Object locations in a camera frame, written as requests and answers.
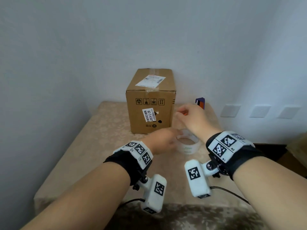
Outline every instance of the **wall outlet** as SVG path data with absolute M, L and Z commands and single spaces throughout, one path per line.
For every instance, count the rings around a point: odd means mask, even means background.
M 285 106 L 277 118 L 292 119 L 300 108 L 301 108 L 300 106 Z
M 255 105 L 250 118 L 264 118 L 269 112 L 271 105 Z
M 225 105 L 221 112 L 221 117 L 236 117 L 240 107 L 241 105 Z

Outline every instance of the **box front side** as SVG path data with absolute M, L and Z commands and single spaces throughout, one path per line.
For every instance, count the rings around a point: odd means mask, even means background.
M 127 90 L 129 120 L 132 133 L 144 134 L 171 126 L 172 110 L 175 103 L 175 91 L 139 91 Z M 156 121 L 144 114 L 146 109 L 155 112 Z

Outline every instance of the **person's left arm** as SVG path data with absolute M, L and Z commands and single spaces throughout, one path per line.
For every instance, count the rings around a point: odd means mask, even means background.
M 174 128 L 157 130 L 142 139 L 152 154 L 174 151 Z M 106 162 L 88 173 L 22 230 L 103 229 L 115 213 L 130 185 L 127 171 L 119 164 Z

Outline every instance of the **qr code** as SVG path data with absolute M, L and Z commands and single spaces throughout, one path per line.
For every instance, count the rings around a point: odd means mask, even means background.
M 221 144 L 217 144 L 214 149 L 213 149 L 213 152 L 215 154 L 217 154 L 219 157 L 223 156 L 223 154 L 226 152 L 226 148 L 224 146 L 222 146 Z
M 233 133 L 232 135 L 238 139 L 245 139 L 242 136 L 238 135 L 237 133 Z
M 125 146 L 133 147 L 133 146 L 135 146 L 135 145 L 136 145 L 136 143 L 130 142 L 130 143 L 126 144 Z
M 147 212 L 150 213 L 150 214 L 156 213 L 156 211 L 154 211 L 153 209 L 150 209 L 149 207 L 144 208 L 143 210 L 144 210 L 144 211 L 147 211 Z
M 164 187 L 165 187 L 164 185 L 160 184 L 159 182 L 156 182 L 156 186 L 155 186 L 155 188 L 154 188 L 154 191 L 155 191 L 157 194 L 163 196 Z
M 221 142 L 226 146 L 230 147 L 237 141 L 234 138 L 232 138 L 230 135 L 227 135 L 221 140 Z
M 145 152 L 145 149 L 144 149 L 140 144 L 138 144 L 138 145 L 135 147 L 135 150 L 136 150 L 140 155 L 142 155 L 142 153 Z
M 197 167 L 189 169 L 188 173 L 189 173 L 189 176 L 190 176 L 190 180 L 193 180 L 195 178 L 200 178 L 201 177 Z
M 203 194 L 203 195 L 197 196 L 197 197 L 198 197 L 198 198 L 206 198 L 206 197 L 209 197 L 209 196 L 211 196 L 211 195 L 209 195 L 209 194 Z
M 148 152 L 145 153 L 145 154 L 142 156 L 142 158 L 143 158 L 143 161 L 145 162 L 146 165 L 150 162 L 150 157 L 149 157 L 149 155 L 148 155 Z

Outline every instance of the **clear tape roll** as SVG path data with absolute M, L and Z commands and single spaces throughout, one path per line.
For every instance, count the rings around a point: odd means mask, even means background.
M 201 141 L 188 129 L 182 129 L 183 135 L 177 136 L 177 139 L 180 138 L 188 138 L 194 142 L 194 144 L 184 144 L 181 143 L 180 141 L 178 142 L 178 151 L 182 152 L 183 154 L 194 154 L 198 151 Z

